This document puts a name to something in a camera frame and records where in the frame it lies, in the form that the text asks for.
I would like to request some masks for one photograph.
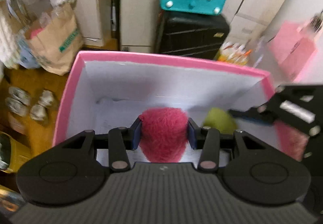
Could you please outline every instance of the white wall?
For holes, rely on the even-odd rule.
[[[269,40],[276,35],[279,27],[284,21],[302,22],[312,18],[315,13],[320,12],[322,9],[323,0],[285,0],[280,11],[264,34]],[[323,83],[323,36],[318,42],[318,49],[317,55],[304,74],[302,83]],[[267,63],[260,65],[259,68],[271,71],[276,85],[284,82],[284,76],[275,71],[277,66],[274,67],[268,62],[270,62],[270,60],[268,60]]]
[[[302,22],[322,9],[323,0],[285,0],[265,34],[274,36],[285,20]]]

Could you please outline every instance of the metal screw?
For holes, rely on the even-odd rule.
[[[304,102],[310,102],[312,99],[314,98],[313,95],[304,95],[300,98],[300,100],[304,101]]]
[[[280,85],[275,89],[275,92],[276,93],[282,93],[284,90],[285,90],[285,87]]]
[[[258,113],[263,113],[267,109],[267,105],[261,105],[260,107],[257,108]]]
[[[308,158],[308,157],[310,157],[310,156],[312,156],[312,155],[313,155],[313,153],[312,153],[312,152],[308,152],[308,153],[304,154],[304,158]]]
[[[125,169],[128,166],[128,163],[122,160],[114,161],[112,167],[114,169]]]
[[[216,163],[213,161],[206,160],[206,161],[201,162],[200,166],[204,169],[213,169],[216,167]]]
[[[308,133],[309,136],[316,136],[318,133],[321,132],[321,127],[320,126],[315,126],[312,127]]]

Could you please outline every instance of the pink fuzzy object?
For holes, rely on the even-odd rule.
[[[179,162],[186,147],[188,117],[179,108],[153,108],[143,112],[140,147],[150,162]]]
[[[307,142],[308,136],[291,127],[289,130],[289,149],[286,154],[297,161],[302,161]]]

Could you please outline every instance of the wooden floor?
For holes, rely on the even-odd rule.
[[[8,70],[7,72],[11,79],[11,85],[20,87],[26,90],[34,98],[36,93],[42,89],[52,91],[58,100],[61,99],[63,90],[68,78],[68,74],[58,76],[49,73],[44,69],[27,70],[20,68],[19,70]],[[8,109],[4,105],[4,100],[8,94],[9,84],[2,80],[0,84],[0,123],[4,126],[9,126],[8,123]],[[57,110],[48,112],[49,123],[47,126],[41,126],[36,121],[32,120],[29,114],[21,118],[19,121],[25,126],[26,143],[30,146],[34,156],[48,150],[52,146],[53,133],[55,128]]]

